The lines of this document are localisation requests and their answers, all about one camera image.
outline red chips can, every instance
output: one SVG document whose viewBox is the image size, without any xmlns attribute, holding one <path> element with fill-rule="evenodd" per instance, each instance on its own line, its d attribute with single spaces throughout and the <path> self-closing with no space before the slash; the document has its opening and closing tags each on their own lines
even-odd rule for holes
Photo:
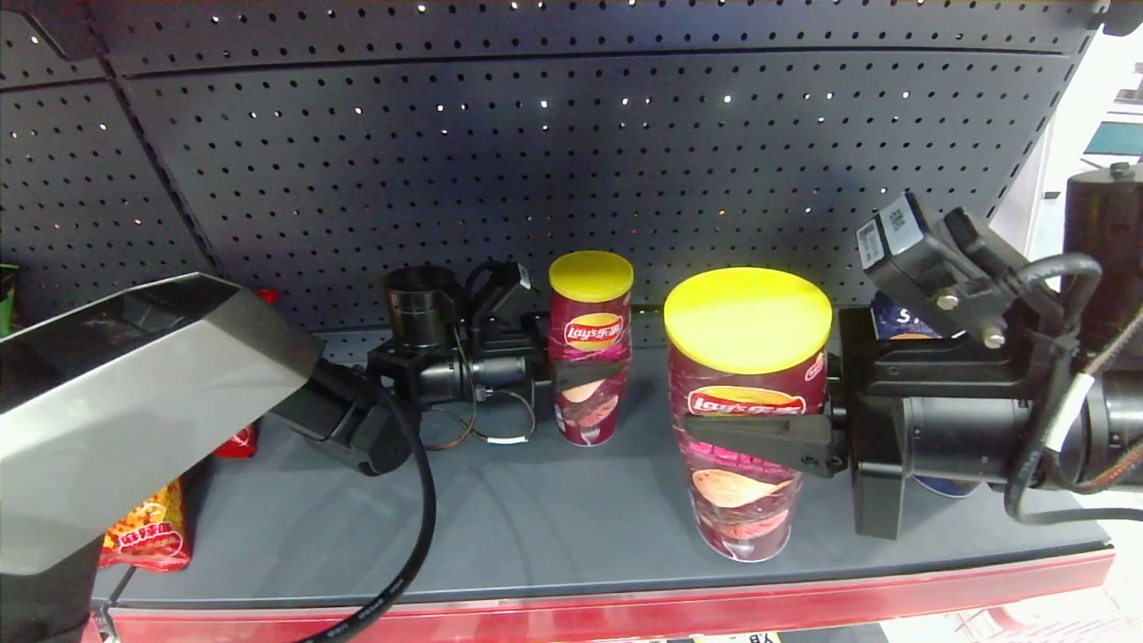
<svg viewBox="0 0 1143 643">
<path fill-rule="evenodd" d="M 727 558 L 767 561 L 790 538 L 801 474 L 693 439 L 687 416 L 821 413 L 830 299 L 761 267 L 687 279 L 666 298 L 671 418 L 698 532 Z"/>
<path fill-rule="evenodd" d="M 631 363 L 631 283 L 622 256 L 586 250 L 563 255 L 549 270 L 552 284 L 547 355 L 552 362 L 614 362 L 617 375 L 555 394 L 555 420 L 577 447 L 607 442 L 618 424 L 620 396 Z"/>
</svg>

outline red shelf edge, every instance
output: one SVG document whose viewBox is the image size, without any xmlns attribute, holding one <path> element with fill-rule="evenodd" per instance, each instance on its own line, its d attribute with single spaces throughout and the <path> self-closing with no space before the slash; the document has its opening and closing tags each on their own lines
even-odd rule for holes
<svg viewBox="0 0 1143 643">
<path fill-rule="evenodd" d="M 382 617 L 359 641 L 572 642 L 836 627 L 988 608 L 1098 587 L 1113 558 L 1114 550 L 1108 548 L 972 570 L 872 579 L 406 604 Z M 272 643 L 313 634 L 351 611 L 112 608 L 111 616 L 123 643 Z"/>
</svg>

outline lays logo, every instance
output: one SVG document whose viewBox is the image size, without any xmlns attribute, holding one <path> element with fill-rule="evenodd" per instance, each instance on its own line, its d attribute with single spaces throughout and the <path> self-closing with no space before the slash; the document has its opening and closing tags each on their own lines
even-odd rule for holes
<svg viewBox="0 0 1143 643">
<path fill-rule="evenodd" d="M 563 327 L 563 341 L 576 351 L 604 351 L 623 335 L 623 318 L 610 312 L 581 314 Z"/>
<path fill-rule="evenodd" d="M 770 389 L 703 387 L 687 394 L 687 409 L 695 416 L 797 416 L 806 412 L 806 400 Z"/>
</svg>

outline gray shelf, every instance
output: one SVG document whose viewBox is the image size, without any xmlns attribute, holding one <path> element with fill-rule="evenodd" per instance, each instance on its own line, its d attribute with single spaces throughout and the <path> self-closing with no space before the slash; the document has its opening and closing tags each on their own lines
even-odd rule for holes
<svg viewBox="0 0 1143 643">
<path fill-rule="evenodd" d="M 793 538 L 772 562 L 726 561 L 700 540 L 665 404 L 665 352 L 636 353 L 616 436 L 596 449 L 562 442 L 552 424 L 518 447 L 471 441 L 432 453 L 439 522 L 432 553 L 406 602 L 705 588 L 943 571 L 1108 547 L 1095 524 L 1025 528 L 999 496 L 965 500 L 910 485 L 903 536 L 853 533 L 849 482 L 809 480 Z M 426 432 L 441 432 L 440 415 Z M 511 405 L 481 408 L 487 432 L 523 420 Z M 257 456 L 219 461 L 191 565 L 138 571 L 125 608 L 297 608 L 358 604 L 403 563 L 421 508 L 407 464 L 366 479 L 326 459 L 279 426 L 265 426 Z M 1074 503 L 1032 493 L 1032 509 Z"/>
</svg>

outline wire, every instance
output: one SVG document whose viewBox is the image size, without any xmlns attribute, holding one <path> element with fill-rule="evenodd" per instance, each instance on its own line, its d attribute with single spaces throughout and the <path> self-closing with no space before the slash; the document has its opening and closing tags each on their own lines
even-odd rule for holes
<svg viewBox="0 0 1143 643">
<path fill-rule="evenodd" d="M 522 436 L 515 436 L 515 437 L 487 436 L 477 431 L 473 431 L 472 433 L 474 433 L 477 437 L 487 442 L 488 444 L 520 444 L 522 442 L 528 442 L 529 440 L 531 440 L 531 436 L 536 433 L 536 410 L 531 407 L 531 403 L 528 402 L 522 395 L 515 392 L 510 392 L 507 389 L 494 389 L 490 393 L 490 395 L 497 395 L 497 394 L 514 397 L 515 400 L 520 401 L 520 404 L 523 404 L 525 409 L 528 410 L 528 418 L 530 418 L 531 420 L 531 426 L 528 427 L 528 433 L 523 434 Z"/>
<path fill-rule="evenodd" d="M 1103 368 L 1119 355 L 1119 352 L 1127 346 L 1127 343 L 1130 341 L 1132 337 L 1134 337 L 1141 328 L 1143 328 L 1143 305 L 1135 311 L 1135 316 L 1129 321 L 1127 327 L 1125 327 L 1113 340 L 1108 343 L 1108 346 L 1103 347 L 1103 351 L 1092 359 L 1092 362 L 1089 362 L 1084 369 L 1084 372 L 1088 376 L 1095 376 L 1096 373 L 1103 371 Z"/>
<path fill-rule="evenodd" d="M 1114 360 L 1116 355 L 1122 351 L 1124 346 L 1132 339 L 1140 328 L 1143 328 L 1143 306 L 1135 312 L 1134 318 L 1130 323 L 1125 327 L 1118 336 L 1105 346 L 1088 364 L 1084 368 L 1081 375 L 1087 377 L 1094 377 L 1098 375 L 1108 363 Z M 1072 333 L 1078 333 L 1078 327 L 1072 331 Z M 1046 401 L 1053 404 L 1045 404 L 1042 416 L 1039 418 L 1033 418 L 1033 423 L 1037 420 L 1042 420 L 1045 416 L 1050 418 L 1050 412 L 1055 411 L 1055 407 L 1063 399 L 1063 393 L 1058 391 L 1058 372 L 1057 369 L 1053 369 L 1053 379 L 1049 384 L 1049 393 Z M 1070 388 L 1070 384 L 1065 383 L 1064 392 Z M 1042 424 L 1033 424 L 1034 427 L 1042 427 L 1046 429 L 1048 426 L 1047 420 L 1042 420 Z M 1031 480 L 1031 474 L 1034 474 L 1036 466 L 1039 464 L 1040 456 L 1044 451 L 1047 456 L 1044 458 L 1045 469 L 1048 473 L 1048 477 L 1058 485 L 1061 489 L 1071 491 L 1073 493 L 1089 496 L 1093 493 L 1098 493 L 1106 490 L 1108 488 L 1114 485 L 1118 481 L 1122 480 L 1132 472 L 1134 472 L 1141 463 L 1143 463 L 1143 440 L 1136 441 L 1126 453 L 1120 456 L 1116 463 L 1113 463 L 1105 471 L 1097 474 L 1089 481 L 1085 482 L 1072 482 L 1068 480 L 1064 475 L 1061 464 L 1060 455 L 1054 450 L 1044 449 L 1044 439 L 1046 431 L 1033 432 L 1032 439 L 1025 443 L 1030 449 L 1026 451 L 1034 450 L 1034 463 L 1031 467 L 1031 473 L 1025 471 L 1023 467 L 1016 472 L 1016 475 L 1009 480 L 1008 485 L 1005 488 L 1005 508 L 1008 509 L 1008 514 L 1016 519 L 1017 521 L 1025 524 L 1033 525 L 1052 525 L 1060 523 L 1068 523 L 1073 521 L 1143 521 L 1143 509 L 1132 509 L 1126 507 L 1112 507 L 1112 508 L 1101 508 L 1101 509 L 1066 509 L 1062 512 L 1044 512 L 1039 514 L 1023 514 L 1021 512 L 1021 500 L 1023 499 L 1024 491 L 1028 489 L 1028 482 Z"/>
<path fill-rule="evenodd" d="M 448 416 L 454 423 L 456 423 L 457 425 L 461 425 L 461 428 L 463 428 L 464 431 L 461 432 L 461 435 L 456 436 L 456 439 L 454 439 L 451 442 L 446 442 L 446 443 L 442 443 L 442 444 L 426 444 L 425 445 L 426 450 L 429 450 L 429 451 L 446 451 L 446 450 L 453 449 L 454 447 L 457 447 L 458 444 L 461 444 L 462 442 L 464 442 L 464 440 L 466 437 L 469 437 L 469 434 L 472 433 L 472 428 L 474 426 L 473 423 L 475 420 L 474 416 L 473 416 L 472 420 L 469 420 L 467 423 L 465 423 L 464 418 L 461 418 L 459 416 L 457 416 L 456 413 L 453 413 L 448 409 L 443 409 L 441 407 L 430 407 L 427 410 L 429 411 L 435 411 L 438 413 L 443 413 L 443 415 Z"/>
<path fill-rule="evenodd" d="M 1025 263 L 1012 274 L 1024 290 L 1033 283 L 1054 276 L 1074 276 L 1064 292 L 1064 319 L 1061 335 L 1073 332 L 1079 327 L 1080 315 L 1087 307 L 1095 288 L 1100 284 L 1103 267 L 1100 262 L 1081 252 L 1064 252 Z"/>
<path fill-rule="evenodd" d="M 1017 291 L 1026 290 L 1032 283 L 1038 283 L 1053 276 L 1077 275 L 1076 281 L 1069 288 L 1068 295 L 1065 295 L 1065 321 L 1063 328 L 1060 331 L 1060 336 L 1056 337 L 1057 341 L 1050 347 L 1054 356 L 1052 369 L 1048 372 L 1047 389 L 1039 403 L 1032 409 L 1032 417 L 1028 424 L 1028 435 L 1021 445 L 1020 455 L 1005 485 L 1005 511 L 1013 520 L 1021 523 L 1050 524 L 1038 522 L 1042 520 L 1045 514 L 1028 515 L 1023 513 L 1024 492 L 1032 484 L 1032 480 L 1039 469 L 1040 457 L 1044 452 L 1044 442 L 1047 439 L 1052 418 L 1056 408 L 1066 395 L 1071 380 L 1072 353 L 1058 340 L 1074 340 L 1079 335 L 1078 320 L 1082 315 L 1084 308 L 1087 307 L 1087 302 L 1090 299 L 1095 286 L 1098 284 L 1102 273 L 1103 268 L 1100 266 L 1100 262 L 1090 256 L 1079 252 L 1065 252 L 1029 262 L 1014 270 L 1009 275 Z"/>
<path fill-rule="evenodd" d="M 1138 332 L 1140 328 L 1143 328 L 1143 305 L 1135 311 L 1135 315 L 1132 318 L 1127 327 L 1125 327 L 1110 343 L 1108 343 L 1105 347 L 1103 347 L 1098 354 L 1096 354 L 1094 359 L 1092 359 L 1087 367 L 1084 368 L 1082 373 L 1088 377 L 1094 377 L 1103 371 L 1104 367 L 1119 355 L 1119 352 L 1122 351 L 1127 343 L 1130 341 L 1132 337 Z M 1135 444 L 1129 447 L 1122 456 L 1111 464 L 1110 467 L 1084 482 L 1073 482 L 1068 480 L 1068 476 L 1063 473 L 1061 467 L 1060 455 L 1057 452 L 1049 449 L 1046 461 L 1048 475 L 1052 477 L 1052 482 L 1056 483 L 1061 489 L 1085 496 L 1098 493 L 1114 485 L 1134 472 L 1140 464 L 1143 464 L 1143 440 L 1135 441 Z"/>
<path fill-rule="evenodd" d="M 413 579 L 417 577 L 421 566 L 424 565 L 429 556 L 429 548 L 432 547 L 433 532 L 437 529 L 437 488 L 433 484 L 432 471 L 429 468 L 429 455 L 416 429 L 409 424 L 408 418 L 401 410 L 397 397 L 389 389 L 378 386 L 377 392 L 382 402 L 397 416 L 397 424 L 401 428 L 401 434 L 413 449 L 413 460 L 417 465 L 417 474 L 421 477 L 421 530 L 417 533 L 417 541 L 409 552 L 409 557 L 405 561 L 401 571 L 397 577 L 371 601 L 361 605 L 358 611 L 342 619 L 337 625 L 329 627 L 313 636 L 301 640 L 298 643 L 341 643 L 349 641 L 360 634 L 365 628 L 376 621 L 381 614 L 389 611 L 393 603 L 405 594 Z"/>
<path fill-rule="evenodd" d="M 453 413 L 451 411 L 448 411 L 447 409 L 441 409 L 439 407 L 430 407 L 429 411 L 437 411 L 438 413 L 445 413 L 446 416 L 450 416 L 453 420 L 455 420 L 458 425 L 464 427 L 464 431 L 453 442 L 448 442 L 445 444 L 431 444 L 431 445 L 426 444 L 425 449 L 427 449 L 429 451 L 446 451 L 448 449 L 453 449 L 454 447 L 457 447 L 462 442 L 464 442 L 465 439 L 469 437 L 469 434 L 475 432 L 477 429 L 477 385 L 475 380 L 472 379 L 472 365 L 469 364 L 469 359 L 467 356 L 464 355 L 464 345 L 461 344 L 461 335 L 456 331 L 456 325 L 453 327 L 453 339 L 456 340 L 456 351 L 457 353 L 461 354 L 461 369 L 463 369 L 464 372 L 467 373 L 469 376 L 469 389 L 470 393 L 472 394 L 471 395 L 472 413 L 469 416 L 469 421 L 465 423 L 464 420 L 461 419 L 459 416 Z"/>
</svg>

